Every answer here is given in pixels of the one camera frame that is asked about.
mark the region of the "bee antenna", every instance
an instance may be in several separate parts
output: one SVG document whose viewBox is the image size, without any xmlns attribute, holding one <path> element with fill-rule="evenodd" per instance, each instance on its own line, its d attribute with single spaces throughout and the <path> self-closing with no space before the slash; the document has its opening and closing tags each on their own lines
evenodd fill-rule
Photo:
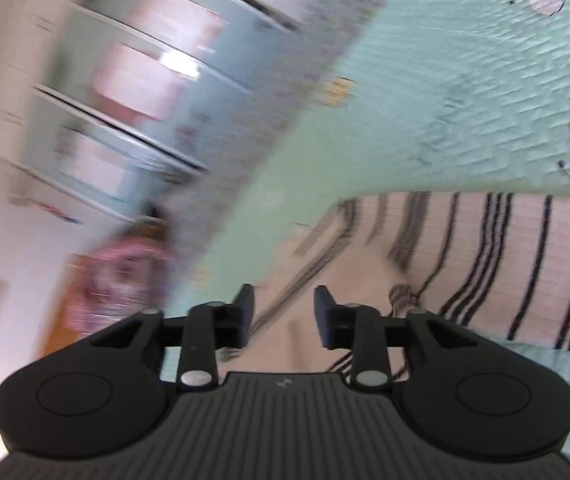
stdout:
<svg viewBox="0 0 570 480">
<path fill-rule="evenodd" d="M 558 161 L 558 168 L 561 171 L 561 173 L 565 173 L 570 178 L 570 174 L 568 173 L 568 170 L 566 170 L 566 165 L 564 160 Z"/>
</svg>

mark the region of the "striped towel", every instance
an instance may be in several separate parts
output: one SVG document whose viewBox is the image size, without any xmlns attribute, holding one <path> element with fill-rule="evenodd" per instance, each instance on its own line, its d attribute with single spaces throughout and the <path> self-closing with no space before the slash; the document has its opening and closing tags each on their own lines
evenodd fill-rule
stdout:
<svg viewBox="0 0 570 480">
<path fill-rule="evenodd" d="M 413 306 L 495 338 L 570 350 L 570 198 L 396 192 L 336 204 L 282 243 L 248 346 L 221 368 L 348 372 L 321 346 L 312 290 L 385 316 Z M 404 371 L 390 349 L 397 376 Z"/>
</svg>

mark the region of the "folded cloth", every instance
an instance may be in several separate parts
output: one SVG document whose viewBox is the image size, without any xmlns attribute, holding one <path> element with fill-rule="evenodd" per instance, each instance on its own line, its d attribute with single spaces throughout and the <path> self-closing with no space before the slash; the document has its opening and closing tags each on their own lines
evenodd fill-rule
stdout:
<svg viewBox="0 0 570 480">
<path fill-rule="evenodd" d="M 395 192 L 339 202 L 281 245 L 256 288 L 249 344 L 223 352 L 222 370 L 348 371 L 349 352 L 321 346 L 316 285 L 385 316 L 415 305 L 494 338 L 570 350 L 570 198 Z M 390 357 L 400 376 L 401 353 Z"/>
</svg>

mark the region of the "bright light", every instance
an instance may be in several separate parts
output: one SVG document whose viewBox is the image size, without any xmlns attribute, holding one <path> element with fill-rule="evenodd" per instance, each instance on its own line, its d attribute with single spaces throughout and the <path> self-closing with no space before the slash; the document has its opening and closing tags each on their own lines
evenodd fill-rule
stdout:
<svg viewBox="0 0 570 480">
<path fill-rule="evenodd" d="M 171 50 L 162 54 L 160 59 L 161 65 L 166 66 L 169 70 L 174 70 L 179 74 L 198 79 L 201 67 L 191 59 L 187 54 L 178 50 Z"/>
</svg>

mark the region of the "silver screw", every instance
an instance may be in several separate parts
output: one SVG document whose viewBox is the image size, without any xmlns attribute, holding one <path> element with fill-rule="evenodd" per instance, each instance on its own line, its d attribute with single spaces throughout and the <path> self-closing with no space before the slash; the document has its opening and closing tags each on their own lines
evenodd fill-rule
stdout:
<svg viewBox="0 0 570 480">
<path fill-rule="evenodd" d="M 387 376 L 378 370 L 363 370 L 356 375 L 356 381 L 363 386 L 374 388 L 387 383 Z"/>
<path fill-rule="evenodd" d="M 190 370 L 181 375 L 181 383 L 185 386 L 205 386 L 211 380 L 211 374 L 205 370 Z"/>
</svg>

